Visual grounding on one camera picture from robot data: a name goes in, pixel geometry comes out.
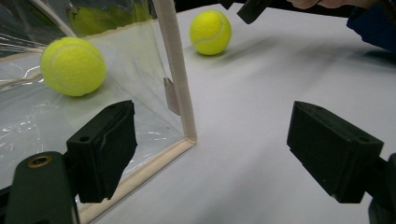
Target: clear plastic film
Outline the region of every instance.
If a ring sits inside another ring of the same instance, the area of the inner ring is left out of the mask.
[[[42,151],[66,152],[66,140],[107,105],[134,102],[138,147],[125,174],[184,137],[168,109],[169,72],[148,0],[5,0],[0,3],[0,189],[15,167]],[[83,37],[103,53],[103,85],[82,97],[50,89],[40,74],[44,48]]]

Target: white tabletop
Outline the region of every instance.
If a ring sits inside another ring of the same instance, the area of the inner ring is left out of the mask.
[[[267,8],[246,25],[230,10],[178,14],[198,144],[94,223],[369,223],[361,204],[331,198],[286,145],[294,101],[323,106],[396,151],[396,63],[347,19]],[[196,53],[192,18],[229,18],[218,56]]]

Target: yellow-green tennis ball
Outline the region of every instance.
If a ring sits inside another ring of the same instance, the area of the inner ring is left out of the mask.
[[[204,55],[223,52],[230,43],[231,24],[224,14],[207,10],[198,14],[190,27],[190,41],[194,48]]]
[[[41,55],[40,69],[48,86],[70,96],[95,91],[106,77],[106,64],[99,49],[75,37],[50,43]]]

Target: person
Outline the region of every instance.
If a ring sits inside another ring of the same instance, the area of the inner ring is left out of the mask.
[[[354,6],[346,26],[360,35],[364,42],[396,52],[396,6],[393,5],[393,0],[288,1],[299,9],[308,9],[315,5],[326,8]]]

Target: dark background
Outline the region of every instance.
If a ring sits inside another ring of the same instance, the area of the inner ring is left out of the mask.
[[[236,3],[245,3],[246,0],[236,0]],[[175,0],[175,7],[176,10],[184,11],[191,8],[202,7],[202,6],[209,6],[217,4],[218,0]],[[344,6],[339,7],[336,9],[328,9],[321,6],[314,6],[307,10],[300,10],[292,6],[291,3],[287,2],[286,0],[274,0],[270,7],[274,8],[281,8],[287,10],[294,10],[294,11],[302,11],[307,13],[315,13],[321,15],[330,15],[330,16],[338,16],[338,17],[348,17],[352,7]]]

